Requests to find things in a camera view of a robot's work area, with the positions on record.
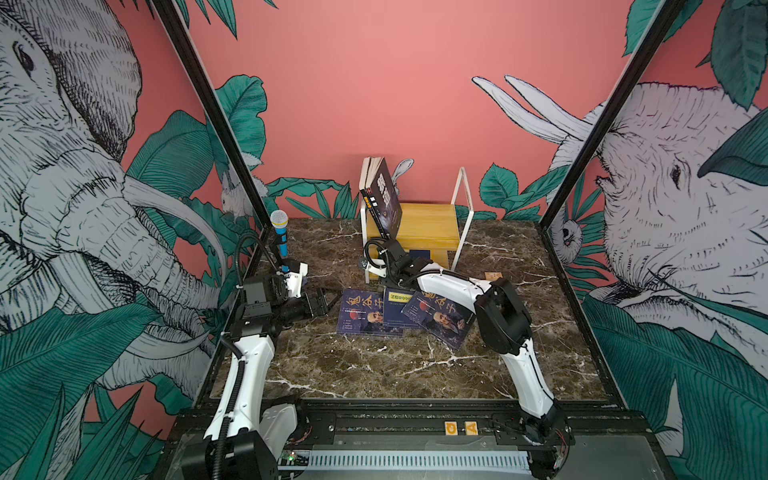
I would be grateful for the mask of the dark blue book white label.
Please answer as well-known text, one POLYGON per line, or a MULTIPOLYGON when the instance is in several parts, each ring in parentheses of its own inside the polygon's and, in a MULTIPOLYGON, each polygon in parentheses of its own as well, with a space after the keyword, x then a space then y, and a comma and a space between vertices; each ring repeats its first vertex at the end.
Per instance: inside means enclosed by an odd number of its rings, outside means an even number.
POLYGON ((430 254, 429 250, 415 250, 415 249, 411 249, 409 251, 409 255, 412 258, 423 258, 423 259, 426 259, 426 260, 430 260, 431 259, 431 254, 430 254))

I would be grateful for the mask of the small blue book yellow label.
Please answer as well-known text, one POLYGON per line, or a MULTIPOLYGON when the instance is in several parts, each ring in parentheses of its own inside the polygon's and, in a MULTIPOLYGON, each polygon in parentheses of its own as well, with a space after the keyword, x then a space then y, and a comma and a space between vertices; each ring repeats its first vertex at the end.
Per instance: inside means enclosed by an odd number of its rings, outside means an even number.
POLYGON ((398 329, 420 329, 417 322, 411 320, 403 313, 403 309, 410 302, 414 291, 410 289, 396 289, 386 287, 383 294, 384 325, 398 329))

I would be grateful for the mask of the black book white characters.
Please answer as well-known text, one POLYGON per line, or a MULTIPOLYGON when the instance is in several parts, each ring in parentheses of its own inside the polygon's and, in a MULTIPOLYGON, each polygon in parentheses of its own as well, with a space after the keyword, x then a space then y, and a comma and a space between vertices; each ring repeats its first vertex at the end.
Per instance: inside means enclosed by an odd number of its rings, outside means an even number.
POLYGON ((385 240, 395 238, 402 219, 402 208, 385 158, 374 176, 371 190, 381 224, 381 229, 377 228, 380 237, 385 240))

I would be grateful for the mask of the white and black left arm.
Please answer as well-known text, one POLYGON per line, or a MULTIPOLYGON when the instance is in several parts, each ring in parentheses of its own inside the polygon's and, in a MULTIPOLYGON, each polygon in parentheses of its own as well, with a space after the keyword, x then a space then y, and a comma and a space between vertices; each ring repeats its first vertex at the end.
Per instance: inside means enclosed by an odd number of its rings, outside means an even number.
POLYGON ((308 266, 287 256, 284 226, 275 234, 274 255, 261 239, 256 240, 272 271, 239 278, 245 302, 234 311, 231 331, 220 339, 231 354, 230 370, 202 439, 181 455, 184 479, 278 479, 280 456, 299 426, 294 400, 262 408, 276 340, 295 322, 328 314, 341 293, 327 300, 326 289, 306 292, 308 266))

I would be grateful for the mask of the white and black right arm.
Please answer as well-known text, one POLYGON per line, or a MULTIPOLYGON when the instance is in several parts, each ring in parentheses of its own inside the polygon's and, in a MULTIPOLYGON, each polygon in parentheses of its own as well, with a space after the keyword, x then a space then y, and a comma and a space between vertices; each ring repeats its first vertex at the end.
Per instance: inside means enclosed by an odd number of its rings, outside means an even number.
POLYGON ((565 414, 536 358, 531 315, 511 282, 472 278, 414 258, 394 239, 367 241, 364 257, 365 269, 385 286, 433 293, 472 312, 482 341, 501 356, 514 382, 526 438, 538 445, 568 442, 565 414))

